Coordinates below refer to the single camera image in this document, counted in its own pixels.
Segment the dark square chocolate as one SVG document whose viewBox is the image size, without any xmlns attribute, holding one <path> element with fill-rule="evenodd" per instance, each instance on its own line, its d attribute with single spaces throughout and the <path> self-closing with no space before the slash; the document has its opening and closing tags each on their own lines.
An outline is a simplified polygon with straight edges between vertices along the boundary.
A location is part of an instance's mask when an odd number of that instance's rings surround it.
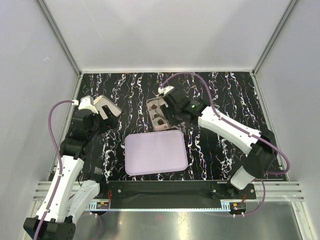
<svg viewBox="0 0 320 240">
<path fill-rule="evenodd" d="M 160 120 L 158 120 L 158 121 L 157 121 L 157 124 L 160 126 L 160 125 L 163 125 L 163 124 L 164 124 L 164 122 L 163 122 L 163 120 L 162 120 L 162 119 L 160 119 Z"/>
</svg>

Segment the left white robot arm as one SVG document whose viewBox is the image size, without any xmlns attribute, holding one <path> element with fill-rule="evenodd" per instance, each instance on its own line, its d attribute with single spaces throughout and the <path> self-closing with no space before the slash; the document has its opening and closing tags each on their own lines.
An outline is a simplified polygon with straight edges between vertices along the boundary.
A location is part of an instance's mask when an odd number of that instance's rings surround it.
<svg viewBox="0 0 320 240">
<path fill-rule="evenodd" d="M 102 175 L 86 179 L 72 194 L 76 178 L 87 159 L 90 144 L 118 126 L 122 111 L 117 106 L 104 104 L 94 112 L 89 107 L 77 109 L 69 131 L 60 144 L 58 166 L 47 195 L 34 217 L 25 219 L 23 229 L 34 240 L 71 240 L 76 224 L 89 203 L 103 198 L 108 186 Z"/>
</svg>

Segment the pink tin lid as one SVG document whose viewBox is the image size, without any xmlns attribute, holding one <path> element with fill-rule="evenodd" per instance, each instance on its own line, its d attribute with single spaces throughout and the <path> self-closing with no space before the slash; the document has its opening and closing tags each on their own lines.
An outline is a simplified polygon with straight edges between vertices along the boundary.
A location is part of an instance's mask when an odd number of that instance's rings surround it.
<svg viewBox="0 0 320 240">
<path fill-rule="evenodd" d="M 98 96 L 93 101 L 93 105 L 103 120 L 107 120 L 111 117 L 119 117 L 122 114 L 122 110 L 104 95 Z"/>
</svg>

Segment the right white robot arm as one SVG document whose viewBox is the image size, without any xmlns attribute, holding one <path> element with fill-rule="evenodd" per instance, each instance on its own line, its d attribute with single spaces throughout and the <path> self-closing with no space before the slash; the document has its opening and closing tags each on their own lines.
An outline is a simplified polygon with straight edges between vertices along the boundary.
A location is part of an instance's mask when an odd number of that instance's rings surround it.
<svg viewBox="0 0 320 240">
<path fill-rule="evenodd" d="M 227 185 L 228 195 L 239 198 L 245 187 L 268 173 L 277 157 L 274 150 L 275 135 L 272 131 L 245 126 L 228 116 L 214 111 L 208 101 L 191 100 L 173 86 L 159 88 L 160 109 L 172 125 L 195 125 L 210 130 L 237 146 L 246 155 L 242 166 L 232 174 Z"/>
</svg>

